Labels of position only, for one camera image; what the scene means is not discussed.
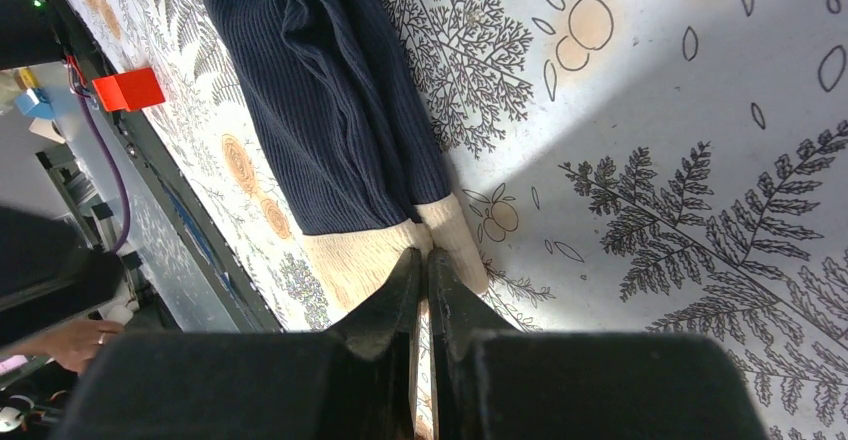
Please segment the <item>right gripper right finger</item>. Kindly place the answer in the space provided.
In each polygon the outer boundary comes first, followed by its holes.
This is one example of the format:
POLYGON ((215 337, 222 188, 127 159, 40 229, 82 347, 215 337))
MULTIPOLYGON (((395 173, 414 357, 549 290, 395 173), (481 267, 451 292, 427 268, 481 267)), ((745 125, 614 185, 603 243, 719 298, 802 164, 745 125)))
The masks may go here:
POLYGON ((438 439, 763 439, 729 356, 692 334, 513 327, 427 259, 438 439))

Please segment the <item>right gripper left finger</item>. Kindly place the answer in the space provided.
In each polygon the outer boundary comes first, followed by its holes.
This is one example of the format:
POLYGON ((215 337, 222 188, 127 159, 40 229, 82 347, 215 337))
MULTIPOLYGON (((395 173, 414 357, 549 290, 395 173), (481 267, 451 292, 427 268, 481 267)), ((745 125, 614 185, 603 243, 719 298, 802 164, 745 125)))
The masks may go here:
POLYGON ((75 387, 56 439, 411 439, 421 255, 321 332, 131 333, 75 387))

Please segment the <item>navy underwear beige waistband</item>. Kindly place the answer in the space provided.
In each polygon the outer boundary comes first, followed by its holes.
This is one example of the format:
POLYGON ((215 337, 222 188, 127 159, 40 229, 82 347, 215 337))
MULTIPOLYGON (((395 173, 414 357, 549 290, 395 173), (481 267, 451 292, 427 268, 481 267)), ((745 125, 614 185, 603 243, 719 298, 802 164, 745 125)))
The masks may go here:
POLYGON ((351 310, 402 252, 489 280, 380 0, 203 0, 327 297, 351 310))

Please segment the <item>operator bare hand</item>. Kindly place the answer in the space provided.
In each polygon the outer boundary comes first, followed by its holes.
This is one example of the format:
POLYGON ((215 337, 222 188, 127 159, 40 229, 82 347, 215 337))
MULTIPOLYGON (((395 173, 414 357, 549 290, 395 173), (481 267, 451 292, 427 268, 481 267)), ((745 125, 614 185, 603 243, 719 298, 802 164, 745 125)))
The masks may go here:
POLYGON ((21 341, 6 353, 47 356, 64 369, 80 374, 106 343, 124 331, 118 322, 78 319, 21 341))

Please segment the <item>floral table mat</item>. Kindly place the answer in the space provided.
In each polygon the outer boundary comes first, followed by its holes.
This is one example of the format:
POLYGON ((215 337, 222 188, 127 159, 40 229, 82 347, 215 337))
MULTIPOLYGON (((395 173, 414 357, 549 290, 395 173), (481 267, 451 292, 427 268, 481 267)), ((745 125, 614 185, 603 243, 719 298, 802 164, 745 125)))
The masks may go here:
MULTIPOLYGON (((847 0, 380 2, 490 307, 524 331, 707 336, 769 437, 846 437, 847 0)), ((217 37, 294 330, 321 329, 347 310, 313 274, 217 37)))

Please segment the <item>small red plastic piece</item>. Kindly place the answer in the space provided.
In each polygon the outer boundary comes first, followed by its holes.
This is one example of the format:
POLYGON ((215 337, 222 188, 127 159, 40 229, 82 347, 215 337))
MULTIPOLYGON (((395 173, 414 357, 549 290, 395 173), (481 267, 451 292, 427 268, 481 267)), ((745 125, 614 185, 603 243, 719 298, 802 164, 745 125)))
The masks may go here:
POLYGON ((95 78, 92 85, 107 112, 139 111, 165 102, 151 67, 95 78))

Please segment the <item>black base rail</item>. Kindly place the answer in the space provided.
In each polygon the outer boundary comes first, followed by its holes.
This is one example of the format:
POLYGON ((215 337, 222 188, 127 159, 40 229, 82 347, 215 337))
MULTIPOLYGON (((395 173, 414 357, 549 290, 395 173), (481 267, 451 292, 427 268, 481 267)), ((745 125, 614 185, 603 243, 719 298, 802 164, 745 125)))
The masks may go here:
POLYGON ((294 330, 271 186, 202 0, 56 0, 86 77, 149 67, 163 104, 93 116, 121 168, 129 246, 185 330, 294 330))

